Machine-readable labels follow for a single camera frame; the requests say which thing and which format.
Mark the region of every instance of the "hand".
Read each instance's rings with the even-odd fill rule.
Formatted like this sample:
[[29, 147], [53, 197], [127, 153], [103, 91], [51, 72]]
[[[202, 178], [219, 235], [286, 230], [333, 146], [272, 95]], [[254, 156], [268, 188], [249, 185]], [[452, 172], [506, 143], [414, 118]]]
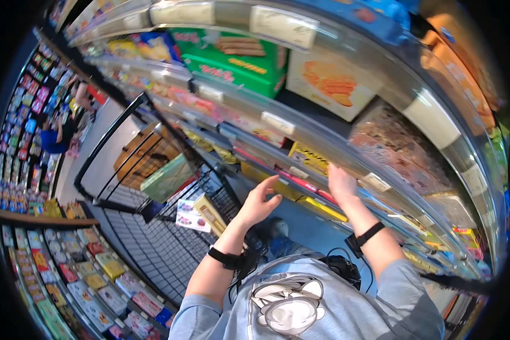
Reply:
[[356, 197], [357, 180], [354, 176], [346, 173], [342, 168], [329, 163], [328, 188], [334, 199], [341, 204], [351, 197]]
[[246, 229], [249, 229], [254, 224], [267, 218], [282, 201], [282, 195], [276, 195], [267, 202], [265, 201], [266, 195], [274, 193], [272, 186], [278, 182], [278, 179], [279, 175], [269, 177], [260, 182], [255, 189], [251, 190], [234, 220]]

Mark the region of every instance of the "cartoon graphic print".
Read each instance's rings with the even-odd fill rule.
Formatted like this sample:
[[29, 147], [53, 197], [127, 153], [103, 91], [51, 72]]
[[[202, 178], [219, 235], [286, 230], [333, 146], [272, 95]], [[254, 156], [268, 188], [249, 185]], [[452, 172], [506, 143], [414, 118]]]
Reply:
[[325, 316], [319, 307], [323, 284], [313, 276], [288, 276], [253, 291], [251, 300], [260, 308], [257, 323], [287, 339], [297, 339], [316, 320]]

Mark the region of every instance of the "black wrist strap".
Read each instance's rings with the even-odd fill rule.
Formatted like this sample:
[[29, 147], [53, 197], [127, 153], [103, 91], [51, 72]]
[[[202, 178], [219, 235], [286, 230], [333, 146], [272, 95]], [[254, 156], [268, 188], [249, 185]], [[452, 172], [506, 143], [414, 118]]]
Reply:
[[214, 246], [210, 246], [210, 250], [208, 250], [208, 255], [216, 259], [217, 261], [223, 264], [223, 268], [228, 270], [240, 270], [244, 266], [245, 255], [233, 255], [233, 254], [223, 254]]
[[363, 255], [360, 247], [383, 228], [385, 228], [383, 223], [378, 222], [361, 236], [355, 237], [355, 235], [351, 235], [348, 236], [344, 241], [346, 242], [347, 246], [354, 252], [355, 257], [360, 258]]

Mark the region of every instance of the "person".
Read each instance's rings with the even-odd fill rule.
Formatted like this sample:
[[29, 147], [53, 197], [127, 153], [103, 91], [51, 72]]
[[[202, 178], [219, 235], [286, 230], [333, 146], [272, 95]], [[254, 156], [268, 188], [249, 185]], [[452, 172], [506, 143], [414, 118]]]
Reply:
[[[328, 174], [355, 237], [377, 225], [356, 196], [357, 180], [332, 164]], [[214, 249], [240, 255], [246, 232], [279, 205], [281, 195], [265, 200], [278, 179], [267, 178], [250, 192]], [[170, 339], [442, 339], [442, 316], [391, 232], [380, 229], [360, 248], [376, 278], [375, 297], [332, 271], [320, 253], [302, 251], [259, 266], [230, 302], [224, 297], [234, 272], [206, 255], [191, 276]]]
[[64, 124], [59, 121], [51, 121], [48, 115], [41, 113], [36, 118], [36, 125], [41, 129], [40, 137], [42, 149], [48, 153], [65, 153], [70, 148], [70, 141], [76, 132], [84, 128], [86, 119], [84, 115], [78, 115], [79, 122], [68, 118]]
[[66, 84], [69, 88], [72, 86], [71, 94], [75, 98], [75, 103], [86, 109], [91, 115], [91, 121], [94, 123], [96, 120], [96, 109], [91, 105], [91, 101], [87, 95], [88, 84], [83, 79], [79, 79], [78, 75], [75, 75]]

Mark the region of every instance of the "shelf label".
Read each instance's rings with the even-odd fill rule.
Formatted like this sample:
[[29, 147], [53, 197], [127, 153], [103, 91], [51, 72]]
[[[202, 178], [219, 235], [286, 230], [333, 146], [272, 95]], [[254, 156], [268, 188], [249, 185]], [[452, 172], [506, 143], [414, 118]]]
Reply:
[[200, 85], [198, 87], [200, 97], [207, 99], [211, 102], [223, 103], [223, 92], [213, 89], [206, 85]]
[[273, 37], [308, 50], [314, 44], [319, 21], [266, 6], [253, 6], [250, 31]]
[[119, 328], [121, 328], [121, 329], [124, 328], [124, 323], [123, 323], [123, 321], [121, 321], [120, 318], [115, 319], [115, 324], [117, 326], [119, 326]]
[[298, 167], [290, 167], [289, 168], [289, 172], [292, 174], [292, 175], [295, 175], [296, 177], [299, 177], [303, 180], [307, 179], [309, 177], [309, 175], [307, 173], [305, 173], [304, 171], [300, 170]]
[[483, 177], [482, 171], [478, 164], [474, 164], [470, 169], [461, 173], [461, 177], [465, 181], [467, 188], [473, 196], [482, 194], [487, 190], [487, 183]]
[[153, 24], [202, 24], [213, 26], [215, 24], [214, 3], [160, 2], [150, 8], [150, 17]]
[[295, 131], [295, 124], [281, 117], [278, 117], [273, 113], [264, 111], [260, 119], [287, 135], [292, 135], [292, 133]]
[[369, 173], [364, 176], [361, 180], [367, 182], [374, 188], [376, 188], [380, 193], [386, 192], [391, 189], [391, 186], [384, 182], [381, 178], [379, 178], [375, 173]]
[[123, 24], [127, 30], [144, 28], [141, 13], [135, 13], [126, 16], [123, 19]]
[[426, 89], [402, 113], [440, 150], [461, 136], [446, 110]]

